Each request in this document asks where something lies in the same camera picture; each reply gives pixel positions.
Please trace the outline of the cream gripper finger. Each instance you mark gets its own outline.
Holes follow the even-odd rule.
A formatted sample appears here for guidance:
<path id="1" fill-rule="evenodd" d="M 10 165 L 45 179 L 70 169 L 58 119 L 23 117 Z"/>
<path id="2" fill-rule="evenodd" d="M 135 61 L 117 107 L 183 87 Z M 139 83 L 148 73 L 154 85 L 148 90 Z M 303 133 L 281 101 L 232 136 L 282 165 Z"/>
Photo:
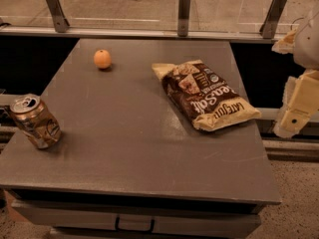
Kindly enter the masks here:
<path id="1" fill-rule="evenodd" d="M 319 111 L 319 71 L 306 70 L 298 78 L 289 77 L 284 88 L 274 133 L 291 138 Z"/>
<path id="2" fill-rule="evenodd" d="M 277 41 L 271 48 L 271 50 L 278 54 L 292 54 L 294 51 L 296 31 L 289 31 L 282 39 Z"/>

